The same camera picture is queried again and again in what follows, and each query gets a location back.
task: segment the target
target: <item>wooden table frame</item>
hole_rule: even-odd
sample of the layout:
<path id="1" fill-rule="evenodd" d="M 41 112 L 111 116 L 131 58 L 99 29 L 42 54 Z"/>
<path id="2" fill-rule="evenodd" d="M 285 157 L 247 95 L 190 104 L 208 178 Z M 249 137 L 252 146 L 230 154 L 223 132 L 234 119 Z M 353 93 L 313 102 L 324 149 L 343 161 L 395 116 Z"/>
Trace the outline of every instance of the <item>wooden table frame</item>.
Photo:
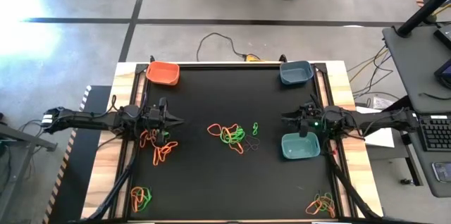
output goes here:
<path id="1" fill-rule="evenodd" d="M 317 77 L 319 79 L 319 88 L 321 90 L 322 102 L 325 106 L 333 102 L 336 106 L 341 106 L 348 110 L 355 110 L 354 99 L 352 96 L 351 87 L 346 73 L 346 67 L 343 61 L 311 61 L 312 63 L 325 63 L 327 68 L 327 77 L 324 77 L 320 71 L 317 71 Z M 260 63 L 278 63 L 278 62 L 260 62 Z M 109 100 L 115 94 L 117 96 L 116 106 L 126 106 L 130 103 L 140 105 L 142 99 L 142 90 L 144 88 L 145 77 L 140 77 L 137 83 L 137 94 L 135 99 L 130 99 L 130 93 L 132 93 L 132 86 L 135 80 L 135 70 L 140 63 L 118 63 L 114 76 L 113 85 Z M 326 85 L 331 89 L 332 96 L 328 97 L 326 94 Z M 99 140 L 99 144 L 111 139 L 114 135 L 111 132 L 102 132 Z M 121 139 L 113 140 L 112 142 L 103 146 L 98 150 L 96 158 L 94 160 L 94 167 L 92 169 L 91 179 L 87 190 L 85 199 L 85 205 L 83 206 L 82 218 L 90 216 L 97 209 L 98 205 L 104 200 L 105 196 L 109 193 L 113 187 L 117 173 L 121 172 L 122 168 L 118 168 L 119 155 L 123 150 L 124 145 L 127 144 L 127 153 L 125 155 L 124 164 L 126 164 L 130 158 L 131 150 L 133 148 L 132 142 L 122 143 Z M 341 166 L 346 165 L 347 171 L 352 185 L 358 191 L 362 199 L 370 206 L 372 211 L 382 216 L 381 203 L 378 198 L 376 184 L 374 182 L 373 173 L 369 163 L 369 157 L 366 152 L 366 146 L 360 139 L 347 137 L 342 140 L 342 146 L 344 150 L 345 158 L 339 159 L 342 156 L 335 155 L 337 163 L 341 163 Z M 128 200 L 125 197 L 126 182 L 118 195 L 117 204 L 114 204 L 116 208 L 115 216 L 111 214 L 105 214 L 105 218 L 109 217 L 122 217 L 124 203 Z M 342 202 L 342 209 L 344 216 L 351 216 L 351 212 L 355 209 L 355 206 L 350 207 L 348 201 L 348 195 L 341 182 L 338 181 L 338 187 L 340 191 L 340 200 Z M 358 216 L 363 217 L 362 213 L 358 211 Z M 208 220 L 209 222 L 223 222 L 227 220 Z M 261 222 L 275 221 L 275 220 L 258 220 Z M 277 221 L 313 221 L 313 220 L 277 220 Z"/>

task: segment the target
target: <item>black mat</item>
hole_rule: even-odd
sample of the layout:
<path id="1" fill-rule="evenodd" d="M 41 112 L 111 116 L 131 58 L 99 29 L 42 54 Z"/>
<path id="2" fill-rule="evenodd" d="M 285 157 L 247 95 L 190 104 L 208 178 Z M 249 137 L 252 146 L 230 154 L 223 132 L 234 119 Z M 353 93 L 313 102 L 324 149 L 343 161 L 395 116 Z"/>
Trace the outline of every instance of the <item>black mat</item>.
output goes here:
<path id="1" fill-rule="evenodd" d="M 239 70 L 182 68 L 177 86 L 151 85 L 149 104 L 167 97 L 169 111 L 186 123 L 171 130 L 179 142 L 166 162 L 152 165 L 151 146 L 139 152 L 133 185 L 152 187 L 152 202 L 131 219 L 246 220 L 328 218 L 304 210 L 315 193 L 332 192 L 323 156 L 301 161 L 283 158 L 280 139 L 294 132 L 280 113 L 294 111 L 316 93 L 280 83 L 278 66 Z M 258 122 L 257 151 L 239 155 L 208 134 L 219 123 L 238 123 L 246 133 Z"/>
<path id="2" fill-rule="evenodd" d="M 105 112 L 110 91 L 110 86 L 92 86 L 84 111 Z M 66 223 L 80 219 L 100 133 L 99 130 L 77 131 L 58 194 L 52 192 L 55 204 L 49 216 L 49 223 Z"/>

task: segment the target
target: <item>orange bowl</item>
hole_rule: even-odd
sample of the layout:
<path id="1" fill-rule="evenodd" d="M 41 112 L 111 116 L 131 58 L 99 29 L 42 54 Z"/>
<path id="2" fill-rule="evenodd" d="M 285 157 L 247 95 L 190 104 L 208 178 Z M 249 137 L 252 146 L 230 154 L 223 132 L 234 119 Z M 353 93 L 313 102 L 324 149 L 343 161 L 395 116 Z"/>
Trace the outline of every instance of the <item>orange bowl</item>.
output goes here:
<path id="1" fill-rule="evenodd" d="M 180 77 L 180 66 L 174 63 L 154 61 L 149 64 L 146 77 L 156 84 L 174 86 Z"/>

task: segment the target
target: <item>keyboard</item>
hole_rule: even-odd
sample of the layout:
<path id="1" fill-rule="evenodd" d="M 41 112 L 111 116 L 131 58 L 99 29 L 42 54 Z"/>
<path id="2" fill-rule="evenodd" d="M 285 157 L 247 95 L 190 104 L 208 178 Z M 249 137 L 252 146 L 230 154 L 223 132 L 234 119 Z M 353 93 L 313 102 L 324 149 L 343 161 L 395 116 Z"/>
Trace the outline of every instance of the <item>keyboard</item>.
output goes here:
<path id="1" fill-rule="evenodd" d="M 451 120 L 420 118 L 424 151 L 451 151 Z"/>

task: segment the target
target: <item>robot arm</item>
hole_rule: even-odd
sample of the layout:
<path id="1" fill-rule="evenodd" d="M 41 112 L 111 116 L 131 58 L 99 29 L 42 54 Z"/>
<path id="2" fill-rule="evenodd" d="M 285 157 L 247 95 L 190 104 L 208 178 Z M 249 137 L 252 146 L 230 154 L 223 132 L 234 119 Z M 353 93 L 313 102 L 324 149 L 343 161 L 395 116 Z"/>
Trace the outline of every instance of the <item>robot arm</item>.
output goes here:
<path id="1" fill-rule="evenodd" d="M 408 108 L 380 113 L 360 113 L 338 106 L 322 109 L 314 104 L 306 104 L 295 112 L 284 113 L 282 121 L 296 126 L 301 137 L 304 137 L 309 130 L 336 138 L 357 129 L 363 132 L 362 137 L 364 137 L 381 128 L 391 127 L 413 132 L 419 126 L 414 112 Z"/>
<path id="2" fill-rule="evenodd" d="M 109 130 L 115 135 L 130 135 L 132 138 L 144 130 L 159 129 L 155 144 L 162 147 L 166 144 L 163 131 L 184 122 L 168 112 L 166 98 L 161 98 L 158 106 L 150 108 L 127 105 L 114 112 L 109 111 L 92 113 L 72 111 L 64 107 L 53 108 L 44 113 L 41 127 L 50 134 L 72 127 Z"/>

